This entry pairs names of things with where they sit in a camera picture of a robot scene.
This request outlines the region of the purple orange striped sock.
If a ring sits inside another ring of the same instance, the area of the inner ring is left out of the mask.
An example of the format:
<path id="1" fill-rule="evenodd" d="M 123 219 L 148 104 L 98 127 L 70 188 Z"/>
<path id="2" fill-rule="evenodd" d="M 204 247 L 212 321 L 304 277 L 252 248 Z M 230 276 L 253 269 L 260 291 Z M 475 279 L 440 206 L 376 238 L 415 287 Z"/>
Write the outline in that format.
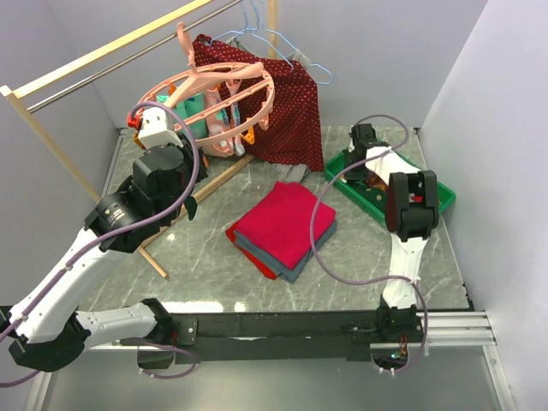
<path id="1" fill-rule="evenodd" d="M 368 185 L 372 188 L 379 189 L 382 192 L 386 192 L 388 189 L 387 183 L 375 173 L 371 173 L 368 179 Z"/>

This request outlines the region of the dark green dotted sock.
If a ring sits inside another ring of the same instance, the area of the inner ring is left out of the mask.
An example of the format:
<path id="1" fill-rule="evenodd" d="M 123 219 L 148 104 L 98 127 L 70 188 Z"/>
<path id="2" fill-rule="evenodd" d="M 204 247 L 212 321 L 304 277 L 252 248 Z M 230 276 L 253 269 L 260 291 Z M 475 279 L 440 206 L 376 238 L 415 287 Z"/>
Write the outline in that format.
<path id="1" fill-rule="evenodd" d="M 188 220 L 192 221 L 196 215 L 198 203 L 193 196 L 188 196 L 184 202 L 186 213 L 188 215 Z"/>

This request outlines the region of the pink round clip hanger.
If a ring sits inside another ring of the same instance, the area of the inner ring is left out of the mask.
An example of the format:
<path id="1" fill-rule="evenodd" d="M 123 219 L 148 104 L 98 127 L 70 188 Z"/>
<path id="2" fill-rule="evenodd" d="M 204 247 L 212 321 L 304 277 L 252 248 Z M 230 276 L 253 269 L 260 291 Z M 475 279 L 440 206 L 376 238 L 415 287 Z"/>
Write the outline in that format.
<path id="1" fill-rule="evenodd" d="M 195 113 L 187 113 L 183 121 L 190 127 L 196 122 L 204 122 L 206 117 L 216 111 L 229 108 L 233 103 L 238 104 L 241 122 L 230 131 L 214 137 L 209 133 L 205 138 L 196 140 L 197 146 L 203 148 L 210 146 L 230 137 L 240 135 L 241 142 L 254 143 L 253 127 L 258 125 L 266 130 L 269 127 L 268 116 L 272 111 L 274 102 L 274 83 L 271 75 L 265 70 L 262 63 L 214 63 L 198 67 L 195 63 L 194 47 L 188 34 L 185 32 L 185 24 L 177 24 L 177 39 L 182 51 L 188 58 L 188 69 L 170 78 L 163 80 L 150 89 L 140 100 L 139 107 L 135 112 L 130 112 L 131 117 L 141 113 L 146 108 L 169 107 L 172 110 L 178 105 L 188 102 L 191 98 L 202 97 L 204 107 Z M 223 88 L 221 95 L 223 101 L 207 109 L 204 99 L 204 92 L 213 88 L 219 83 L 229 84 L 229 81 L 239 83 L 237 92 L 230 96 Z M 173 123 L 176 132 L 182 131 L 181 122 L 173 116 Z"/>

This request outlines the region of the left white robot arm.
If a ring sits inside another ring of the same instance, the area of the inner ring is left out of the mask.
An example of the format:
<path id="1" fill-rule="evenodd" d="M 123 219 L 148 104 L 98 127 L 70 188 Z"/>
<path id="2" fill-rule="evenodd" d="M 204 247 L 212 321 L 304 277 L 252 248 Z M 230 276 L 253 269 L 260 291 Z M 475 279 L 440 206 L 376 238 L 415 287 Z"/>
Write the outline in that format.
<path id="1" fill-rule="evenodd" d="M 44 280 L 19 303 L 2 307 L 1 336 L 12 337 L 9 353 L 17 365 L 54 372 L 104 343 L 131 338 L 173 342 L 174 320 L 155 298 L 103 312 L 78 307 L 143 241 L 170 227 L 182 211 L 194 217 L 192 192 L 202 169 L 200 150 L 182 134 L 134 161 L 132 175 L 98 202 Z"/>

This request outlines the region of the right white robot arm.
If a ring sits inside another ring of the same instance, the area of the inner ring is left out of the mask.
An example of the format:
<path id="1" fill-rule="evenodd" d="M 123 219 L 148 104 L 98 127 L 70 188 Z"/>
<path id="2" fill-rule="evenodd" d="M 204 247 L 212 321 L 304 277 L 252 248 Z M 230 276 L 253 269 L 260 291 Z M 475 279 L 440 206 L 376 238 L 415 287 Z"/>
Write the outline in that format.
<path id="1" fill-rule="evenodd" d="M 424 248 L 438 225 L 438 181 L 433 171 L 409 164 L 378 140 L 370 123 L 353 126 L 349 137 L 348 148 L 342 151 L 344 166 L 368 162 L 346 172 L 341 180 L 353 189 L 362 185 L 384 193 L 384 221 L 391 237 L 389 275 L 410 280 L 387 281 L 380 298 L 376 332 L 394 342 L 417 325 L 414 286 Z"/>

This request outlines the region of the green plastic tray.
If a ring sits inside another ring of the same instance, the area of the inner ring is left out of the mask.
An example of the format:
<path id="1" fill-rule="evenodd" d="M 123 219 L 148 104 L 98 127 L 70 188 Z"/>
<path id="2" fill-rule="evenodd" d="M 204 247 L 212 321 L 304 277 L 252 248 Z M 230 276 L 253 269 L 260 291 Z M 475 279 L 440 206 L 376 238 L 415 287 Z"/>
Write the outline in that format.
<path id="1" fill-rule="evenodd" d="M 325 164 L 325 179 L 330 181 L 334 176 L 343 169 L 343 153 L 340 152 L 334 158 L 329 160 Z M 348 186 L 349 182 L 343 182 L 342 180 L 337 181 L 334 184 L 334 188 L 339 190 L 343 195 L 345 195 L 349 200 L 355 203 L 361 210 L 370 215 L 374 220 L 380 223 L 382 226 L 385 226 L 384 220 L 384 211 L 385 207 L 378 208 L 375 205 L 372 205 L 368 201 L 362 202 L 357 199 L 355 192 Z M 447 188 L 443 183 L 438 182 L 438 197 L 441 200 L 441 205 L 439 207 L 439 213 L 445 211 L 455 200 L 455 193 Z"/>

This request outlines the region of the white blue hanging sock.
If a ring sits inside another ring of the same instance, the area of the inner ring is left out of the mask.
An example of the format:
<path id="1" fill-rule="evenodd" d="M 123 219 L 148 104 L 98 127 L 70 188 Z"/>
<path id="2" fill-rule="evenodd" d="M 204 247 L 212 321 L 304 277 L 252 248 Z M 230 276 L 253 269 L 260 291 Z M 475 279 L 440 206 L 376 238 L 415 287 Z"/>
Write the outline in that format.
<path id="1" fill-rule="evenodd" d="M 215 104 L 219 104 L 223 101 L 221 90 L 225 88 L 232 96 L 237 92 L 239 83 L 237 81 L 229 81 L 229 84 L 219 83 L 213 88 L 207 89 L 204 92 L 205 107 L 211 108 Z M 229 108 L 220 109 L 215 113 L 206 117 L 206 126 L 210 137 L 217 136 L 224 132 L 230 131 L 233 127 L 237 126 L 241 122 L 240 111 L 237 103 L 233 103 Z M 241 142 L 241 136 L 236 135 L 230 137 L 227 140 L 222 140 L 214 143 L 210 146 L 204 146 L 205 153 L 216 157 L 229 157 L 232 155 L 243 156 L 245 154 L 245 148 Z"/>

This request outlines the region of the grey cloth under dress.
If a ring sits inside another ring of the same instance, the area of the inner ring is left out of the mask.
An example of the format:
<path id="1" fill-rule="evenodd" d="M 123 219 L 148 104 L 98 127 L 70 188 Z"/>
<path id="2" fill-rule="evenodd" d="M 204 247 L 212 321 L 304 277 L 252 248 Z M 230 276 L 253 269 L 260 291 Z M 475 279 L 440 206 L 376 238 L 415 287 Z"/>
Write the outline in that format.
<path id="1" fill-rule="evenodd" d="M 273 168 L 284 182 L 301 183 L 310 173 L 310 169 L 305 164 L 273 164 Z"/>

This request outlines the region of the dark red dotted cloth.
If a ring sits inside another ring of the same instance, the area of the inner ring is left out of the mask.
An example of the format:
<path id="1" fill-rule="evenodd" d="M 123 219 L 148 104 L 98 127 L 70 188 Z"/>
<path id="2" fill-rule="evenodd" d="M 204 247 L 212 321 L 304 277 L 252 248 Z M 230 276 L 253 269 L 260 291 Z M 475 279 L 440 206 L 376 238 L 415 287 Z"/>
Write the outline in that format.
<path id="1" fill-rule="evenodd" d="M 318 87 L 303 66 L 293 61 L 257 57 L 204 34 L 193 41 L 198 67 L 214 63 L 262 63 L 274 83 L 269 127 L 253 127 L 254 143 L 246 152 L 274 164 L 306 165 L 313 172 L 324 169 L 319 117 Z"/>

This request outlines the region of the metal hanging rod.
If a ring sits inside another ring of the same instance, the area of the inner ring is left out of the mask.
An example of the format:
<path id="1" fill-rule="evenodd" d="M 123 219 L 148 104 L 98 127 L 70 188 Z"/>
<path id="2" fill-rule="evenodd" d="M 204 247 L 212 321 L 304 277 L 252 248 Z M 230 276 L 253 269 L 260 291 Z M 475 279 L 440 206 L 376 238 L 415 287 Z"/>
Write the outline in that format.
<path id="1" fill-rule="evenodd" d="M 215 9 L 210 14 L 208 14 L 204 17 L 201 17 L 200 19 L 198 19 L 197 21 L 194 21 L 193 23 L 191 23 L 189 25 L 186 25 L 185 26 L 185 32 L 190 30 L 190 29 L 194 29 L 194 28 L 200 26 L 201 24 L 205 23 L 206 21 L 209 21 L 210 19 L 212 19 L 212 18 L 214 18 L 218 15 L 221 15 L 223 12 L 227 11 L 228 9 L 231 9 L 231 8 L 235 7 L 239 3 L 241 3 L 241 1 L 232 1 L 230 3 L 225 4 L 223 7 Z M 59 91 L 57 93 L 52 94 L 50 97 L 39 101 L 38 103 L 30 106 L 28 108 L 28 111 L 33 114 L 33 113 L 35 113 L 39 110 L 42 110 L 43 108 L 49 106 L 50 104 L 53 104 L 56 101 L 67 97 L 68 95 L 72 94 L 73 92 L 76 92 L 76 91 L 80 90 L 81 88 L 92 84 L 94 81 L 96 81 L 100 78 L 103 78 L 103 77 L 105 77 L 106 75 L 108 75 L 110 73 L 113 73 L 114 71 L 120 69 L 121 67 L 123 67 L 123 66 L 131 63 L 132 61 L 134 61 L 134 60 L 136 60 L 140 57 L 143 57 L 145 54 L 157 49 L 158 47 L 167 44 L 168 42 L 170 42 L 172 39 L 175 39 L 176 37 L 177 37 L 176 32 L 173 32 L 172 34 L 170 34 L 170 35 L 168 35 L 168 36 L 166 36 L 166 37 L 164 37 L 164 38 L 148 45 L 147 47 L 135 52 L 134 54 L 132 54 L 128 57 L 125 57 L 122 60 L 120 60 L 120 61 L 118 61 L 114 64 L 111 64 L 109 67 L 103 68 L 102 70 L 99 70 L 98 72 L 87 76 L 85 79 L 82 79 L 82 80 L 74 83 L 73 85 L 62 89 L 61 91 Z"/>

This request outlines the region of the grey folded towel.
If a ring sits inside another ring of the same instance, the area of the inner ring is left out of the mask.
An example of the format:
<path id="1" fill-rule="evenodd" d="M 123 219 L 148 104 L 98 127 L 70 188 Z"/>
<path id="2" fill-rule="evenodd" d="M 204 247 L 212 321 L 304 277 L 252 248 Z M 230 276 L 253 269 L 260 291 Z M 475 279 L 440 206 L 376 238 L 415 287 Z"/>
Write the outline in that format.
<path id="1" fill-rule="evenodd" d="M 310 247 L 294 268 L 288 268 L 280 260 L 253 245 L 252 242 L 250 242 L 244 235 L 238 233 L 236 229 L 235 236 L 235 244 L 237 246 L 243 247 L 245 250 L 250 252 L 258 260 L 264 263 L 268 268 L 278 274 L 277 278 L 282 278 L 288 283 L 294 283 L 296 281 L 296 279 L 304 270 L 306 263 L 314 256 L 314 252 Z"/>

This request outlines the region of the red folded towel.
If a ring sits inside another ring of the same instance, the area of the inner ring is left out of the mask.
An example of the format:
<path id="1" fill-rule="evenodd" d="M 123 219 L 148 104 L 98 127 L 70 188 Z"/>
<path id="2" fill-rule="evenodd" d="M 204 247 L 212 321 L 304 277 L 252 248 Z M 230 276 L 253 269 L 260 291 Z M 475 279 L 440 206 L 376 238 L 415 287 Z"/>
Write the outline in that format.
<path id="1" fill-rule="evenodd" d="M 268 268 L 264 263 L 262 263 L 260 260 L 258 260 L 255 256 L 253 256 L 250 252 L 245 250 L 243 247 L 237 246 L 235 244 L 236 236 L 235 236 L 235 229 L 237 228 L 238 221 L 234 222 L 226 231 L 225 234 L 229 238 L 230 242 L 239 250 L 241 251 L 244 256 L 262 273 L 262 275 L 270 280 L 275 280 L 278 277 L 278 274 L 276 274 L 274 271 L 272 271 L 270 268 Z"/>

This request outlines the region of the black base beam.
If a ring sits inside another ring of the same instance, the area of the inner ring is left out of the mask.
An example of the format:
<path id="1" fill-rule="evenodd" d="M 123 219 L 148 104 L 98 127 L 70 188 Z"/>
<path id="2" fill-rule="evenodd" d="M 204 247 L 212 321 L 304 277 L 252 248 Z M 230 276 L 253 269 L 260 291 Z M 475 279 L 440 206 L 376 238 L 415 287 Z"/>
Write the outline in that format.
<path id="1" fill-rule="evenodd" d="M 199 361 L 344 358 L 370 360 L 375 343 L 417 343 L 420 321 L 399 324 L 378 310 L 173 313 L 145 340 L 182 348 Z"/>

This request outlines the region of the wooden clothes rack frame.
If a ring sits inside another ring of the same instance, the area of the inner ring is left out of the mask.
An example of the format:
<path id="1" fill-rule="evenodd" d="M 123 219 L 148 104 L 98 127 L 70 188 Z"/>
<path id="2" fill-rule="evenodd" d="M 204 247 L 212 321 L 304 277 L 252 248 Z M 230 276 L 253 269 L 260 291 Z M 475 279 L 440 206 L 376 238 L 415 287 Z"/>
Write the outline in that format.
<path id="1" fill-rule="evenodd" d="M 1 82 L 17 88 L 179 7 L 177 1 L 4 1 Z M 169 42 L 39 110 L 36 117 L 95 189 L 116 130 L 142 93 L 178 71 Z M 7 101 L 1 103 L 1 276 L 35 283 L 72 241 L 92 201 Z"/>

